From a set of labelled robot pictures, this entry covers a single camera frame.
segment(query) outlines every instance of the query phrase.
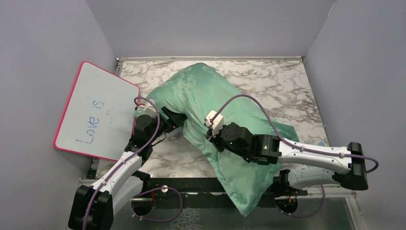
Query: cable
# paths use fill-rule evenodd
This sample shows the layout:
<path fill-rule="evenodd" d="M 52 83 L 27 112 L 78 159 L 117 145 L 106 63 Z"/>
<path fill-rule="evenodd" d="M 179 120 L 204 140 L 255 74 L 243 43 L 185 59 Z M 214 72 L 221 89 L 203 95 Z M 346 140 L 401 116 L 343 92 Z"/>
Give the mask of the cable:
<path fill-rule="evenodd" d="M 279 209 L 279 211 L 280 211 L 281 213 L 283 213 L 283 214 L 285 214 L 285 215 L 287 215 L 287 216 L 290 216 L 290 217 L 294 217 L 294 218 L 308 218 L 308 217 L 315 216 L 315 215 L 317 215 L 317 214 L 323 209 L 324 204 L 325 204 L 325 201 L 326 201 L 326 192 L 324 191 L 324 187 L 323 187 L 323 186 L 321 186 L 321 191 L 323 192 L 323 199 L 322 199 L 322 201 L 321 201 L 321 204 L 320 204 L 320 206 L 318 207 L 318 209 L 317 209 L 316 211 L 314 211 L 313 213 L 311 213 L 311 214 L 307 214 L 307 215 L 304 215 L 304 216 L 298 216 L 298 215 L 295 215 L 295 214 L 291 214 L 291 213 L 284 212 L 284 211 L 282 211 L 282 209 L 281 209 L 280 207 L 278 207 L 278 206 L 276 206 L 276 207 Z"/>
<path fill-rule="evenodd" d="M 169 221 L 172 221 L 172 220 L 176 219 L 181 214 L 181 212 L 183 210 L 183 199 L 182 199 L 182 195 L 180 194 L 180 192 L 178 190 L 176 190 L 174 188 L 170 188 L 170 187 L 154 188 L 154 189 L 145 191 L 143 193 L 140 193 L 140 194 L 136 195 L 135 197 L 142 196 L 142 195 L 145 195 L 147 193 L 154 192 L 156 190 L 161 190 L 161 189 L 169 189 L 169 190 L 175 191 L 178 194 L 179 199 L 180 199 L 180 208 L 179 208 L 178 212 L 176 213 L 176 215 L 174 217 L 172 217 L 172 218 L 169 218 L 169 219 L 153 219 L 153 218 L 148 218 L 148 217 L 137 215 L 135 213 L 134 209 L 133 209 L 133 206 L 131 206 L 131 210 L 133 211 L 133 217 L 138 217 L 138 218 L 140 218 L 140 220 L 146 219 L 146 220 L 149 220 L 149 221 L 159 222 L 159 223 L 169 222 Z"/>
<path fill-rule="evenodd" d="M 134 156 L 136 156 L 139 152 L 141 152 L 142 150 L 144 150 L 145 147 L 148 146 L 148 145 L 152 142 L 152 140 L 154 139 L 154 137 L 155 137 L 155 136 L 157 135 L 157 133 L 158 133 L 159 124 L 160 124 L 160 118 L 159 118 L 159 113 L 158 113 L 157 107 L 156 107 L 154 104 L 152 104 L 152 102 L 151 102 L 150 100 L 148 100 L 147 98 L 144 98 L 144 97 L 136 97 L 136 98 L 134 99 L 134 101 L 137 101 L 138 99 L 144 100 L 144 101 L 150 103 L 150 104 L 152 105 L 152 107 L 154 107 L 155 112 L 157 113 L 157 118 L 158 118 L 157 128 L 155 129 L 155 132 L 154 132 L 154 134 L 152 135 L 151 139 L 149 139 L 149 141 L 148 141 L 147 143 L 145 143 L 145 145 L 143 145 L 140 149 L 138 149 L 137 151 L 135 151 L 133 154 L 131 154 L 130 156 L 128 156 L 126 159 L 124 159 L 124 161 L 121 161 L 115 168 L 113 168 L 113 170 L 111 171 L 111 173 L 106 176 L 106 179 L 104 180 L 104 183 L 106 183 L 106 182 L 114 175 L 114 173 L 115 173 L 119 168 L 121 168 L 121 166 L 124 164 L 124 162 L 128 161 L 129 159 L 131 159 L 131 158 L 133 158 Z M 98 192 L 100 191 L 100 189 L 103 187 L 104 183 L 101 183 L 101 184 L 95 189 L 93 195 L 92 195 L 91 198 L 90 198 L 90 201 L 89 201 L 89 204 L 88 204 L 88 206 L 87 206 L 87 208 L 86 208 L 85 216 L 84 216 L 84 219 L 83 219 L 83 227 L 82 227 L 83 230 L 86 230 L 86 225 L 87 225 L 87 222 L 88 222 L 88 217 L 89 217 L 91 205 L 92 205 L 94 199 L 96 198 L 97 193 L 98 193 Z"/>
<path fill-rule="evenodd" d="M 166 133 L 164 133 L 164 135 L 165 135 L 165 137 L 164 137 L 162 140 L 159 140 L 158 142 L 152 144 L 151 146 L 154 147 L 154 146 L 156 146 L 157 144 L 159 144 L 159 143 L 161 143 L 162 141 L 164 141 L 164 140 L 166 139 Z"/>
<path fill-rule="evenodd" d="M 275 131 L 276 135 L 279 137 L 279 139 L 287 144 L 288 146 L 298 149 L 298 150 L 302 150 L 302 151 L 308 151 L 308 152 L 312 152 L 312 153 L 317 153 L 317 154 L 321 154 L 321 155 L 326 155 L 326 156 L 332 156 L 332 157 L 341 157 L 340 154 L 338 153 L 329 153 L 329 152 L 324 152 L 324 151 L 319 151 L 319 150 L 314 150 L 314 149 L 308 149 L 308 148 L 302 148 L 302 146 L 297 146 L 295 144 L 290 143 L 289 141 L 287 141 L 285 138 L 282 137 L 282 135 L 279 133 L 279 131 L 276 129 L 275 124 L 271 121 L 271 118 L 269 117 L 269 115 L 267 114 L 267 112 L 265 111 L 264 107 L 262 107 L 262 105 L 259 103 L 259 101 L 257 99 L 255 99 L 254 97 L 250 96 L 250 95 L 246 95 L 246 94 L 238 94 L 233 96 L 232 98 L 230 98 L 219 110 L 218 112 L 214 115 L 214 117 L 212 119 L 210 119 L 210 122 L 213 123 L 213 121 L 216 119 L 216 117 L 221 113 L 221 111 L 234 99 L 236 99 L 237 97 L 248 97 L 249 99 L 253 100 L 263 111 L 263 113 L 265 114 L 266 118 L 268 119 L 270 125 L 272 126 L 273 130 Z M 375 166 L 372 167 L 371 169 L 367 170 L 367 173 L 371 173 L 373 171 L 375 171 L 378 167 L 379 167 L 379 162 L 372 158 L 372 157 L 367 157 L 367 156 L 359 156 L 359 155 L 355 155 L 355 154 L 344 154 L 344 157 L 352 157 L 352 158 L 360 158 L 360 159 L 364 159 L 364 160 L 369 160 L 369 161 L 373 161 L 375 163 Z"/>

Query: green cloth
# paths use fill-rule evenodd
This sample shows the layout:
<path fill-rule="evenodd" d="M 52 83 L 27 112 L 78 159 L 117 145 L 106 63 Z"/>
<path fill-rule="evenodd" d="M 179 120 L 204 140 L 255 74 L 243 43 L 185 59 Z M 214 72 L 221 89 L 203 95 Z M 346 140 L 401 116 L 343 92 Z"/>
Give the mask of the green cloth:
<path fill-rule="evenodd" d="M 207 157 L 228 196 L 241 214 L 246 216 L 272 184 L 272 178 L 281 164 L 264 166 L 247 163 L 227 150 L 218 152 L 206 139 L 206 115 L 211 110 L 218 111 L 228 99 L 237 94 L 241 92 L 213 67 L 197 63 L 173 75 L 147 98 L 155 99 L 158 109 L 166 106 L 173 112 L 186 114 L 183 136 Z M 262 110 L 248 98 L 235 99 L 221 114 L 225 125 L 235 122 L 248 128 L 253 134 L 275 135 Z M 299 140 L 292 126 L 277 122 L 275 125 L 283 137 Z"/>

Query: marble table top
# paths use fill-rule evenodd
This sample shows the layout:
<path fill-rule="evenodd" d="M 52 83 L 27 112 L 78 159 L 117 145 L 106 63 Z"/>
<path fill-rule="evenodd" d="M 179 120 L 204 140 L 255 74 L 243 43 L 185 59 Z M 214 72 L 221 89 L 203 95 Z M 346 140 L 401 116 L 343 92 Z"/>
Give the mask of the marble table top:
<path fill-rule="evenodd" d="M 303 62 L 297 60 L 210 60 L 210 61 L 126 61 L 121 77 L 138 85 L 146 97 L 179 70 L 197 62 L 214 67 L 241 92 L 255 97 L 268 114 L 295 128 L 299 141 L 328 145 L 326 133 Z M 96 178 L 114 161 L 100 160 Z M 283 168 L 298 168 L 287 164 Z M 215 177 L 206 157 L 175 130 L 154 147 L 140 169 L 152 177 Z"/>

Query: purple cable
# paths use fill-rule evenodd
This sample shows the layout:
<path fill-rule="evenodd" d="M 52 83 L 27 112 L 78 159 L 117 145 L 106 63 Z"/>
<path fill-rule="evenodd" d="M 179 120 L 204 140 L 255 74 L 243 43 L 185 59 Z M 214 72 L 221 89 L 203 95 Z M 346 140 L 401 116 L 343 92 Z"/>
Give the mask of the purple cable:
<path fill-rule="evenodd" d="M 175 192 L 178 194 L 179 199 L 180 199 L 180 208 L 179 208 L 178 213 L 176 213 L 176 215 L 175 215 L 174 217 L 169 218 L 169 219 L 152 219 L 152 218 L 148 218 L 148 217 L 144 217 L 144 216 L 139 216 L 139 215 L 137 215 L 137 214 L 135 213 L 133 207 L 131 206 L 131 210 L 133 211 L 133 217 L 134 217 L 134 216 L 135 216 L 135 217 L 138 217 L 138 218 L 140 218 L 141 220 L 146 219 L 146 220 L 153 221 L 153 222 L 164 223 L 164 222 L 169 222 L 169 221 L 171 221 L 171 220 L 174 220 L 174 219 L 176 219 L 176 218 L 180 215 L 180 213 L 182 212 L 182 209 L 183 209 L 182 195 L 180 194 L 180 192 L 179 192 L 178 190 L 176 190 L 176 189 L 174 189 L 174 188 L 170 188 L 170 187 L 154 188 L 154 189 L 145 191 L 145 192 L 143 192 L 143 193 L 140 193 L 140 194 L 136 195 L 135 197 L 137 197 L 137 196 L 142 196 L 142 195 L 145 195 L 145 194 L 147 194 L 147 193 L 154 192 L 154 191 L 160 190 L 160 189 L 169 189 L 169 190 L 175 191 Z"/>
<path fill-rule="evenodd" d="M 134 98 L 135 104 L 137 104 L 137 100 L 138 100 L 138 99 L 144 100 L 144 101 L 150 103 L 150 104 L 152 105 L 152 107 L 154 107 L 155 112 L 157 113 L 157 118 L 158 118 L 157 128 L 155 129 L 155 132 L 154 132 L 154 134 L 152 135 L 151 139 L 149 139 L 149 141 L 148 141 L 147 143 L 145 143 L 145 145 L 143 145 L 140 149 L 138 149 L 137 151 L 135 151 L 135 153 L 131 154 L 131 155 L 128 156 L 126 159 L 124 159 L 124 161 L 128 161 L 129 159 L 131 159 L 131 158 L 133 158 L 134 156 L 136 156 L 136 155 L 137 155 L 139 152 L 141 152 L 143 149 L 145 149 L 145 147 L 148 146 L 148 145 L 152 142 L 152 140 L 153 140 L 154 137 L 157 135 L 158 130 L 159 130 L 160 118 L 159 118 L 159 112 L 158 112 L 157 107 L 156 107 L 150 100 L 148 100 L 147 98 L 144 98 L 144 97 L 136 97 L 136 98 Z M 115 174 L 115 172 L 116 172 L 119 168 L 121 168 L 121 166 L 122 166 L 123 164 L 124 164 L 123 161 L 122 161 L 121 163 L 119 163 L 119 164 L 112 170 L 112 172 L 106 176 L 106 179 L 104 179 L 104 181 L 107 182 L 107 181 Z M 99 187 L 97 187 L 97 188 L 94 190 L 94 193 L 93 193 L 93 195 L 91 196 L 91 198 L 90 198 L 90 200 L 89 200 L 89 204 L 88 204 L 88 206 L 87 206 L 87 208 L 86 208 L 85 216 L 84 216 L 84 219 L 83 219 L 83 227 L 82 227 L 83 230 L 86 230 L 86 225 L 87 225 L 87 222 L 88 222 L 88 217 L 89 217 L 91 205 L 92 205 L 94 199 L 96 198 L 97 193 L 98 193 L 98 192 L 100 191 L 100 189 L 102 188 L 102 186 L 103 186 L 103 184 L 100 184 Z"/>
<path fill-rule="evenodd" d="M 287 140 L 285 140 L 285 138 L 282 137 L 282 135 L 279 133 L 279 131 L 276 129 L 275 124 L 271 121 L 271 118 L 269 117 L 269 115 L 267 114 L 267 112 L 265 111 L 264 107 L 262 107 L 262 105 L 259 103 L 259 101 L 255 98 L 253 98 L 250 95 L 246 95 L 246 94 L 238 94 L 233 96 L 232 98 L 230 98 L 218 111 L 217 113 L 214 115 L 214 117 L 210 120 L 211 122 L 213 122 L 216 117 L 221 113 L 221 111 L 234 99 L 236 99 L 237 97 L 248 97 L 249 99 L 253 100 L 260 108 L 261 110 L 264 112 L 266 118 L 268 119 L 269 123 L 271 124 L 273 130 L 275 131 L 276 135 L 279 137 L 279 139 L 287 144 L 288 146 L 298 149 L 298 150 L 302 150 L 301 146 L 297 146 L 294 145 L 290 142 L 288 142 Z M 319 150 L 313 150 L 313 149 L 308 149 L 308 148 L 303 148 L 304 151 L 308 151 L 308 152 L 312 152 L 312 153 L 317 153 L 317 154 L 321 154 L 321 155 L 326 155 L 326 156 L 332 156 L 332 157 L 341 157 L 340 154 L 338 153 L 329 153 L 329 152 L 324 152 L 324 151 L 319 151 Z M 364 159 L 364 160 L 370 160 L 373 161 L 375 163 L 375 166 L 372 167 L 371 169 L 367 170 L 367 173 L 371 173 L 373 171 L 375 171 L 378 166 L 379 166 L 379 162 L 372 158 L 372 157 L 366 157 L 366 156 L 359 156 L 359 155 L 355 155 L 355 154 L 344 154 L 344 157 L 352 157 L 352 158 L 360 158 L 360 159 Z"/>
<path fill-rule="evenodd" d="M 313 213 L 311 213 L 311 214 L 307 214 L 307 215 L 304 215 L 304 216 L 298 216 L 298 215 L 295 215 L 295 214 L 284 212 L 278 206 L 276 206 L 276 207 L 279 209 L 279 211 L 281 211 L 281 213 L 283 213 L 283 214 L 285 214 L 287 216 L 290 216 L 290 217 L 294 217 L 294 218 L 308 218 L 308 217 L 315 216 L 323 209 L 325 201 L 326 201 L 326 192 L 324 191 L 323 186 L 321 186 L 321 191 L 323 192 L 323 199 L 321 200 L 320 207 L 318 207 L 318 209 L 316 211 L 314 211 Z"/>

